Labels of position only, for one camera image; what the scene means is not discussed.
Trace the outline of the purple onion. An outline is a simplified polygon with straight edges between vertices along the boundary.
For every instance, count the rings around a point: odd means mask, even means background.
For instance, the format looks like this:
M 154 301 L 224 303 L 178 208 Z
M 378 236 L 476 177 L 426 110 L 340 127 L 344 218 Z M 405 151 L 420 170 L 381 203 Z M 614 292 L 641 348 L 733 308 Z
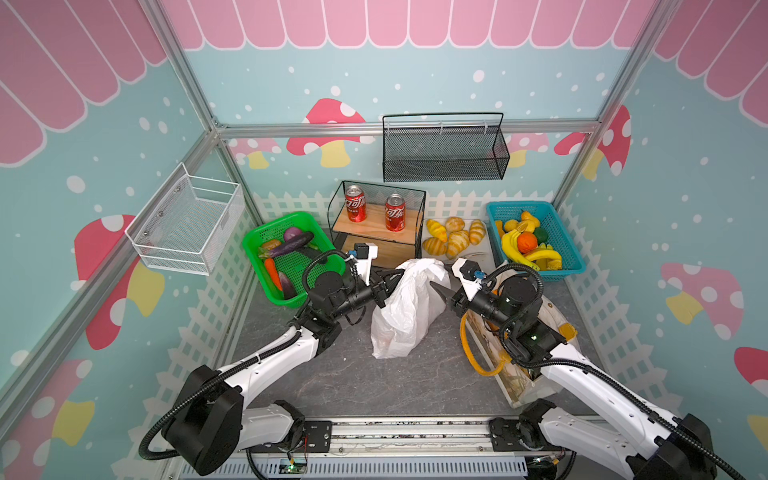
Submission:
M 303 231 L 300 228 L 292 226 L 283 233 L 283 239 L 285 242 L 288 242 L 302 233 Z

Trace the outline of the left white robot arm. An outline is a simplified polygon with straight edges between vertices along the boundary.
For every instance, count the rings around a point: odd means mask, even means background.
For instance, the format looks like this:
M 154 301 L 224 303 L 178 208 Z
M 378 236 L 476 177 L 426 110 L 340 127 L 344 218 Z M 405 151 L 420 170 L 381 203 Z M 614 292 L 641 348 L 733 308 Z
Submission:
M 402 278 L 400 269 L 346 282 L 321 274 L 288 330 L 261 350 L 214 370 L 202 365 L 187 377 L 173 407 L 145 435 L 145 460 L 182 457 L 199 475 L 221 467 L 238 451 L 261 445 L 286 452 L 305 437 L 305 417 L 289 402 L 253 408 L 255 398 L 295 367 L 327 350 L 342 331 L 341 318 L 368 304 L 385 306 Z

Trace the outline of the orange carrot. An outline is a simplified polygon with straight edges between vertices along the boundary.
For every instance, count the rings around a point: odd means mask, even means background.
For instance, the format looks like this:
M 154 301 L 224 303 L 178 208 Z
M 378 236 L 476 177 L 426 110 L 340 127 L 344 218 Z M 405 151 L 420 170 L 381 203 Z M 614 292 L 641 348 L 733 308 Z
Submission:
M 268 273 L 269 279 L 272 283 L 272 285 L 279 291 L 282 292 L 282 284 L 279 277 L 279 271 L 277 270 L 276 263 L 272 258 L 267 258 L 263 261 L 264 267 Z

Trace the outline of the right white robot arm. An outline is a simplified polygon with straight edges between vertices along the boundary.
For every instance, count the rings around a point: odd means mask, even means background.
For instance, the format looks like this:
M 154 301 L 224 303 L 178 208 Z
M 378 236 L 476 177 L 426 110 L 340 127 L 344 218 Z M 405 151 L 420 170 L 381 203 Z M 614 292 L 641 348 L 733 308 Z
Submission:
M 456 313 L 475 313 L 497 326 L 514 364 L 564 387 L 607 423 L 582 421 L 539 399 L 519 415 L 515 432 L 506 434 L 494 423 L 494 435 L 529 450 L 561 447 L 625 479 L 714 479 L 732 471 L 713 452 L 710 430 L 700 419 L 679 418 L 642 399 L 539 320 L 538 275 L 515 274 L 498 283 L 495 275 L 477 273 L 460 280 L 457 291 L 438 283 L 431 287 Z

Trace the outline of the white plastic grocery bag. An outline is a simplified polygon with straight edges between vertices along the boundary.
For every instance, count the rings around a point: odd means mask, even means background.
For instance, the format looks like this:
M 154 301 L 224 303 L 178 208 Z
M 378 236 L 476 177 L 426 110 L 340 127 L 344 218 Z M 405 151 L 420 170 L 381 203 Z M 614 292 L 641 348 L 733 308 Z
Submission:
M 434 258 L 410 259 L 398 266 L 404 273 L 385 307 L 372 314 L 373 357 L 406 357 L 424 339 L 446 303 L 431 283 L 450 288 L 448 271 Z

